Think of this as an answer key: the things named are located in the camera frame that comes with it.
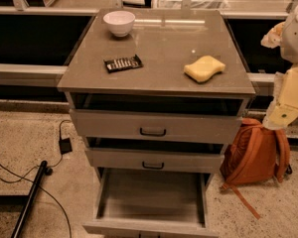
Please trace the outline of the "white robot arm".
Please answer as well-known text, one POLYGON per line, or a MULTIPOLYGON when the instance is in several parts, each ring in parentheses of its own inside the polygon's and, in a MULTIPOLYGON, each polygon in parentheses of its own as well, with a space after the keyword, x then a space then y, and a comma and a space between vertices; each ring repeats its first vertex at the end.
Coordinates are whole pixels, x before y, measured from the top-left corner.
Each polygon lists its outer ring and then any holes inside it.
POLYGON ((260 43, 271 49, 279 47, 281 57, 292 63, 285 73, 275 74, 273 101, 263 119, 267 129, 284 129, 298 117, 298 5, 260 43))

